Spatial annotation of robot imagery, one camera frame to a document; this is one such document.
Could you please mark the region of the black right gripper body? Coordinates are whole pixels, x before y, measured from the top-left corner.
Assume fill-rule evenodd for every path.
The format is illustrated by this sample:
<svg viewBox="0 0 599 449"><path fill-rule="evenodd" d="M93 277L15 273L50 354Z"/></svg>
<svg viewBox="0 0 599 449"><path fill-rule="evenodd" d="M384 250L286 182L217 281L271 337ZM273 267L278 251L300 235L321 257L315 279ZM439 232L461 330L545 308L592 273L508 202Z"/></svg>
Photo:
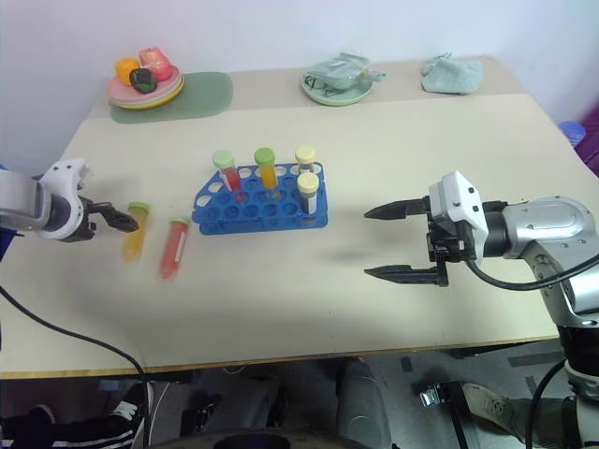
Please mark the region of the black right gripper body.
<svg viewBox="0 0 599 449"><path fill-rule="evenodd" d="M435 263L436 286L448 286L447 263L469 260L469 224L427 214L427 245L429 258Z"/></svg>

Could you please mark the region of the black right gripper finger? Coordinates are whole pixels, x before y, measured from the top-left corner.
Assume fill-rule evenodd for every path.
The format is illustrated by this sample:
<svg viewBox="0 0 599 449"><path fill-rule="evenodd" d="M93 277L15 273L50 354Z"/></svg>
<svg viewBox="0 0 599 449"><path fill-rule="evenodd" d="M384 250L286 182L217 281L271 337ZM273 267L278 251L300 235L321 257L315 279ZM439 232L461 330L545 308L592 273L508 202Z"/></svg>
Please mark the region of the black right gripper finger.
<svg viewBox="0 0 599 449"><path fill-rule="evenodd" d="M412 268L409 265L387 265L366 268L364 272L374 278L398 284L439 284L437 268Z"/></svg>
<svg viewBox="0 0 599 449"><path fill-rule="evenodd" d="M375 207L364 213L367 219L403 220L408 216L427 214L430 212L430 199L422 197L409 200L398 200Z"/></svg>

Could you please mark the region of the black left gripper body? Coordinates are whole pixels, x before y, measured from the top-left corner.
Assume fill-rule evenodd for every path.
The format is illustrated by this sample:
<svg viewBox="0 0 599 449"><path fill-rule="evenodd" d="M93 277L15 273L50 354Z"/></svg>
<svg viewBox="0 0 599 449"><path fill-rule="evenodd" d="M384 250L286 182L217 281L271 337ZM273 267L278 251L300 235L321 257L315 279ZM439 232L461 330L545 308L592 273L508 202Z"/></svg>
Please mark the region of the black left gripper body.
<svg viewBox="0 0 599 449"><path fill-rule="evenodd" d="M91 240L95 236L96 223L90 219L91 214L98 213L97 204L86 197L80 198L83 206L83 214L79 227L68 237L63 239L63 242L79 242Z"/></svg>

